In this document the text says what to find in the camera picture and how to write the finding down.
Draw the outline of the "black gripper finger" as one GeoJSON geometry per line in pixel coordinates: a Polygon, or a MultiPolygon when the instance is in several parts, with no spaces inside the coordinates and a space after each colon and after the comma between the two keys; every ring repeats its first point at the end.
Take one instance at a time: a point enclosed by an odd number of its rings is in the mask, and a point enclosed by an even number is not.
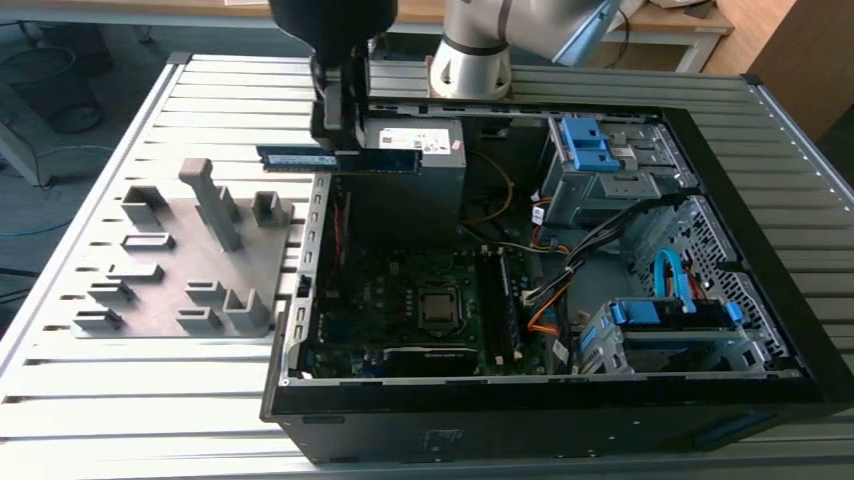
{"type": "Polygon", "coordinates": [[[354,153],[365,148],[369,109],[369,45],[358,45],[339,67],[322,67],[310,58],[315,101],[310,132],[323,149],[354,153]]]}

